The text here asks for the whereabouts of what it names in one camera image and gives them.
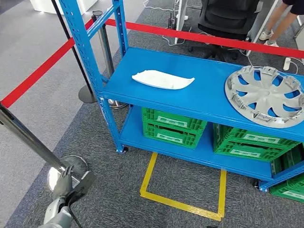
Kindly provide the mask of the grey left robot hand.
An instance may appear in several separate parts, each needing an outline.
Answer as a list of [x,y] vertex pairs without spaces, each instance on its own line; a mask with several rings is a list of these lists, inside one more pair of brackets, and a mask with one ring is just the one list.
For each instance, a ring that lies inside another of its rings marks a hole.
[[53,192],[53,198],[54,200],[59,197],[66,197],[72,190],[72,169],[73,165],[68,166],[60,175]]

